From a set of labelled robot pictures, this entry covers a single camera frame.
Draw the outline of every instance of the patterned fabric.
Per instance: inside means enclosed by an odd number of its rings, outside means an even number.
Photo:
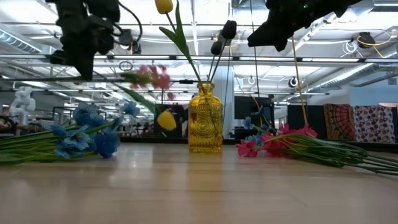
[[[391,108],[355,106],[353,110],[357,141],[395,143]]]
[[[328,139],[355,140],[353,118],[350,105],[323,105]]]

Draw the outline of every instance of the table surface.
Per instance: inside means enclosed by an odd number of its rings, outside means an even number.
[[[122,144],[111,160],[0,167],[0,223],[398,223],[398,179],[276,158]]]

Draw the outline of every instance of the white statue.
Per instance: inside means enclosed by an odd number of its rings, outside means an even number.
[[[36,101],[30,97],[33,89],[28,86],[19,87],[15,92],[15,99],[10,106],[11,116],[21,116],[20,122],[25,125],[30,111],[36,109]]]

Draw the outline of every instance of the yellow flower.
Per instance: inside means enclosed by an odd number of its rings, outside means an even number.
[[[160,14],[166,14],[173,11],[172,0],[155,0],[157,11]]]
[[[159,115],[159,117],[157,117],[157,123],[160,127],[169,131],[173,131],[177,127],[173,115],[168,110],[164,111]]]

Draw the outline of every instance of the vase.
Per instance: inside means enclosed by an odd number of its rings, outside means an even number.
[[[199,95],[189,102],[189,151],[218,154],[223,146],[223,105],[213,96],[212,83],[199,83],[198,89]]]

